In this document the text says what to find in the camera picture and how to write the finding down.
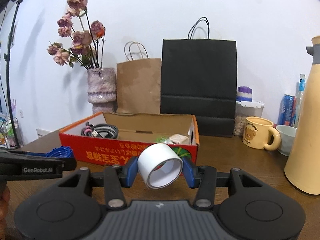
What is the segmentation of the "person's left hand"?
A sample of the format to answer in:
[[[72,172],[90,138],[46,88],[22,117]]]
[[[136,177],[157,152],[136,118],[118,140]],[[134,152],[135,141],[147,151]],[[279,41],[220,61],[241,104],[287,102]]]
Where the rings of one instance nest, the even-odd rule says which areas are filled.
[[[1,194],[1,202],[0,202],[0,236],[1,239],[5,239],[5,231],[7,228],[6,216],[8,214],[8,206],[10,201],[10,190],[6,186],[3,193]]]

